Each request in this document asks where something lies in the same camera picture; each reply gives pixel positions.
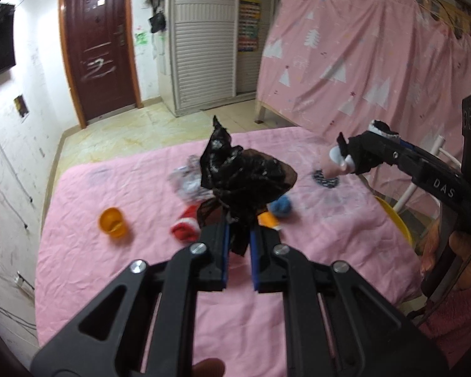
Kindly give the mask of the person right hand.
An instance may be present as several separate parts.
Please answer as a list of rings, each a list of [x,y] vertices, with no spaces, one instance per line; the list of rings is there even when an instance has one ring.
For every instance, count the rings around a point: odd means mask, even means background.
[[[471,288],[471,233],[435,221],[423,241],[420,270],[422,292],[433,300]]]

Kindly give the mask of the person left hand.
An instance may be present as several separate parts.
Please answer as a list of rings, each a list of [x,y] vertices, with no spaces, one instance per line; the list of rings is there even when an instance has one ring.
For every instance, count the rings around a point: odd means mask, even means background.
[[[218,358],[207,358],[192,367],[193,377],[223,377],[225,363]]]

